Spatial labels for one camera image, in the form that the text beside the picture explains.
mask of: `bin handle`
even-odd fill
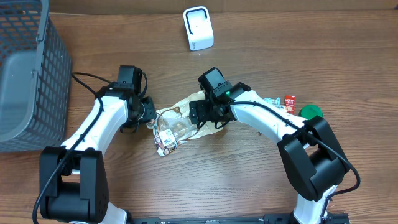
[[[49,1],[41,0],[42,2],[42,13],[40,15],[40,23],[37,31],[36,42],[40,43],[45,38],[45,28],[47,27],[47,21],[49,19]]]

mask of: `wood grain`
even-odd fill
[[[357,191],[337,196],[330,210],[349,213],[353,223],[398,222],[395,11],[213,14],[215,45],[197,52],[188,49],[179,14],[52,19],[75,71],[115,80],[120,64],[136,65],[148,76],[147,94],[157,108],[198,91],[197,78],[213,66],[263,97],[296,95],[297,112],[319,105],[363,181]],[[104,85],[81,79],[96,90]],[[91,93],[73,82],[68,136],[92,104]],[[31,223],[39,154],[0,155],[0,223]],[[111,201],[134,217],[250,216],[295,206],[276,146],[239,123],[165,158],[145,127],[117,133],[105,163]],[[353,184],[349,173],[340,188]]]
[[[206,6],[215,12],[393,9],[395,0],[52,0],[52,12],[72,14],[170,14]]]

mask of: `red object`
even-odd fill
[[[294,101],[296,96],[285,95],[285,106],[286,111],[290,114],[294,114]]]

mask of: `gray plastic bin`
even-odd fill
[[[59,146],[72,61],[48,0],[1,0],[0,36],[0,152]]]

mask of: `label on plastic bag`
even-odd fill
[[[164,146],[168,146],[175,142],[174,135],[170,129],[159,132],[159,137]]]

